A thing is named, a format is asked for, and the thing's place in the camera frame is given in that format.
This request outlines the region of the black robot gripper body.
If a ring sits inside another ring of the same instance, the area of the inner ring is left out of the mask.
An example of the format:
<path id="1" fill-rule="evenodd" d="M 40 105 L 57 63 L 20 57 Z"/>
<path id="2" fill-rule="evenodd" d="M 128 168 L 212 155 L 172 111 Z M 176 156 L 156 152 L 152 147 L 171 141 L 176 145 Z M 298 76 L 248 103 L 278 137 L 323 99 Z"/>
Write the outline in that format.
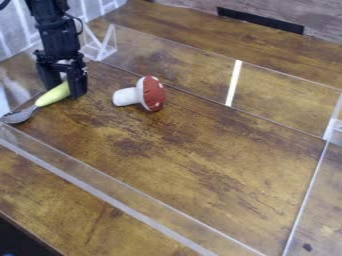
<path id="1" fill-rule="evenodd" d="M 79 35 L 75 21 L 79 18 L 68 14 L 67 0 L 24 0 L 29 14 L 34 19 L 43 49 L 34 51 L 36 64 L 49 69 L 60 60 L 72 60 L 73 68 L 83 69 Z"/>

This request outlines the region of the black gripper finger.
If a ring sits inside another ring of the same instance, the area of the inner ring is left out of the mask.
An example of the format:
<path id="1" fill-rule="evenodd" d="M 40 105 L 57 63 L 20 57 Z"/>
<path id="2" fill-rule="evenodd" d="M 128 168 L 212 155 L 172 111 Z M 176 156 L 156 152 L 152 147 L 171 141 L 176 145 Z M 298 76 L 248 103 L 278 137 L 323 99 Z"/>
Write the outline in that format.
<path id="1" fill-rule="evenodd" d="M 67 81 L 69 88 L 69 98 L 77 99 L 87 93 L 87 72 L 79 68 L 69 66 L 67 68 Z"/>
<path id="2" fill-rule="evenodd" d="M 56 63 L 37 63 L 36 68 L 47 90 L 61 84 L 60 67 Z"/>

